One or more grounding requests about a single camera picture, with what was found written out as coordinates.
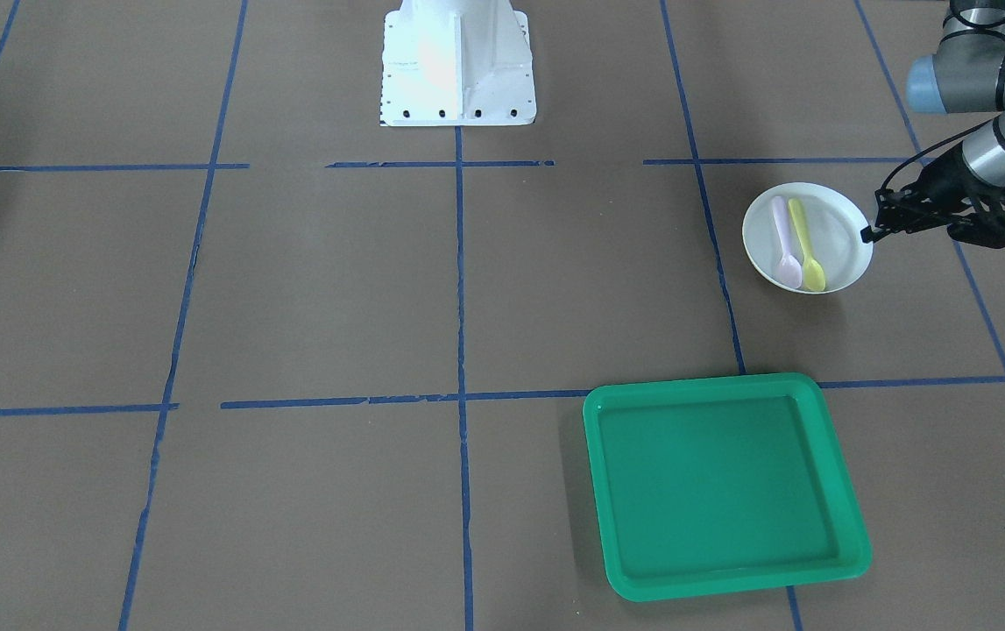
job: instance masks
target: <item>plastic tray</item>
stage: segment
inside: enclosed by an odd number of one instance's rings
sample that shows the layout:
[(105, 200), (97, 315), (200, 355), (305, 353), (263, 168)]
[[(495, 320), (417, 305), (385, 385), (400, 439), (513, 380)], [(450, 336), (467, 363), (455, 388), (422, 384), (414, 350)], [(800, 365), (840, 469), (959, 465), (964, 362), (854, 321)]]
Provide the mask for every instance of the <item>plastic tray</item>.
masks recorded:
[(607, 579), (627, 600), (850, 579), (871, 564), (810, 377), (597, 388), (584, 426)]

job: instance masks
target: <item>tray rim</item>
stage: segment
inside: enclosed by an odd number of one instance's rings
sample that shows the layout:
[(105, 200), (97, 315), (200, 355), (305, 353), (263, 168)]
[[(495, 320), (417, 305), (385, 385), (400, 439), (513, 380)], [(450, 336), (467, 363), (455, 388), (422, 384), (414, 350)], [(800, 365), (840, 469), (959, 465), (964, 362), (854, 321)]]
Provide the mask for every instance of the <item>tray rim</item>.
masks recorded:
[[(708, 393), (712, 390), (716, 393), (720, 391), (730, 392), (731, 388), (739, 382), (739, 388), (747, 388), (748, 396), (715, 396), (710, 398)], [(639, 587), (632, 583), (632, 580), (622, 570), (622, 557), (619, 555), (618, 537), (615, 532), (615, 520), (612, 512), (610, 498), (609, 479), (606, 475), (606, 462), (604, 460), (604, 447), (602, 432), (598, 426), (599, 415), (604, 412), (604, 405), (607, 399), (617, 398), (617, 396), (638, 396), (646, 395), (647, 391), (666, 391), (676, 395), (679, 391), (685, 395), (691, 395), (685, 403), (702, 403), (709, 401), (740, 401), (751, 399), (775, 398), (777, 392), (770, 395), (752, 395), (752, 385), (762, 388), (769, 385), (775, 388), (800, 388), (807, 395), (813, 396), (814, 404), (817, 408), (817, 418), (808, 419), (799, 415), (803, 421), (803, 434), (806, 439), (810, 439), (810, 427), (807, 423), (819, 424), (819, 428), (825, 432), (824, 439), (828, 441), (826, 448), (827, 455), (815, 459), (815, 471), (811, 479), (816, 480), (816, 486), (821, 488), (822, 480), (826, 476), (835, 476), (842, 484), (845, 495), (844, 505), (839, 506), (843, 511), (841, 518), (830, 518), (835, 528), (831, 528), (831, 540), (841, 547), (841, 532), (839, 524), (847, 523), (851, 532), (855, 535), (855, 542), (851, 544), (856, 547), (854, 559), (848, 559), (847, 563), (828, 565), (827, 567), (807, 568), (807, 570), (797, 572), (787, 572), (785, 580), (779, 572), (770, 572), (765, 568), (763, 574), (744, 574), (737, 578), (723, 578), (719, 575), (715, 580), (694, 580), (691, 583), (681, 583), (677, 585), (661, 585), (661, 587)], [(665, 382), (645, 382), (604, 385), (595, 388), (586, 396), (583, 406), (584, 431), (587, 438), (587, 448), (589, 448), (589, 459), (591, 467), (591, 483), (595, 492), (595, 508), (597, 508), (597, 520), (599, 529), (599, 544), (603, 549), (604, 570), (607, 580), (615, 592), (622, 598), (633, 600), (633, 602), (646, 602), (647, 600), (669, 600), (678, 598), (690, 598), (690, 596), (706, 596), (714, 594), (726, 594), (733, 592), (744, 592), (752, 590), (766, 590), (772, 587), (789, 587), (790, 585), (803, 585), (810, 583), (822, 583), (827, 580), (854, 579), (856, 576), (864, 574), (871, 566), (871, 541), (867, 536), (864, 525), (863, 514), (859, 508), (856, 492), (851, 483), (849, 470), (844, 462), (844, 455), (841, 451), (841, 444), (837, 439), (836, 430), (831, 420), (828, 405), (825, 402), (821, 387), (817, 385), (809, 376), (802, 373), (769, 373), (759, 375), (739, 375), (724, 377), (703, 377), (703, 379), (674, 380)], [(822, 498), (825, 498), (825, 490), (819, 490)]]

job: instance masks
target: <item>white bowl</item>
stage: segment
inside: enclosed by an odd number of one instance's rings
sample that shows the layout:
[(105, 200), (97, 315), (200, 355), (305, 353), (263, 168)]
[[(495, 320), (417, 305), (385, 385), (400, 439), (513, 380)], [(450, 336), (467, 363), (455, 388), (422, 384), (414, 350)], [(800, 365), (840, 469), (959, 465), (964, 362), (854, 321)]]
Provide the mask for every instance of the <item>white bowl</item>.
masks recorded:
[[(810, 247), (814, 257), (825, 269), (825, 291), (793, 290), (775, 280), (775, 266), (783, 256), (771, 215), (771, 197), (797, 197), (806, 208), (806, 223), (810, 226)], [(864, 213), (849, 197), (819, 184), (791, 182), (779, 184), (756, 197), (743, 216), (743, 248), (756, 269), (771, 283), (786, 291), (821, 294), (841, 291), (856, 282), (871, 262), (871, 243), (863, 243), (859, 231), (867, 226)], [(790, 227), (791, 251), (802, 262), (802, 251), (794, 226)]]

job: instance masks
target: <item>spoon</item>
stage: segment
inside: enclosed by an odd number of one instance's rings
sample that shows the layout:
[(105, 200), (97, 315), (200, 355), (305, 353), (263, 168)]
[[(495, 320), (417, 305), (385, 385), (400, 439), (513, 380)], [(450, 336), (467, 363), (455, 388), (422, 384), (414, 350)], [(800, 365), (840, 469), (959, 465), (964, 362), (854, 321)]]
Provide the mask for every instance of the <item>spoon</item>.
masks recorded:
[(790, 217), (787, 216), (786, 200), (781, 196), (772, 197), (771, 215), (775, 216), (775, 233), (783, 247), (783, 258), (775, 266), (775, 280), (795, 290), (802, 286), (802, 264), (790, 251)]
[(810, 227), (806, 226), (806, 208), (797, 199), (788, 202), (790, 220), (794, 221), (794, 231), (798, 234), (798, 247), (802, 249), (803, 287), (810, 291), (825, 291), (825, 269), (814, 258), (814, 248), (810, 244)]

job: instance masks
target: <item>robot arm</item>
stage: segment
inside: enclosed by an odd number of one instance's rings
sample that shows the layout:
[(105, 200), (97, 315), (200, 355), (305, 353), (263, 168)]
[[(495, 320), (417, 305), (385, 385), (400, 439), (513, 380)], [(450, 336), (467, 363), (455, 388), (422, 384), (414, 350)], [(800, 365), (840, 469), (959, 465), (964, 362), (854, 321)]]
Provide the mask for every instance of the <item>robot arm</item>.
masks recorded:
[(1003, 114), (964, 133), (966, 140), (899, 192), (884, 182), (875, 192), (875, 226), (861, 233), (865, 241), (948, 226), (955, 240), (1005, 247), (1005, 0), (951, 7), (939, 52), (912, 68), (908, 100), (916, 112)]

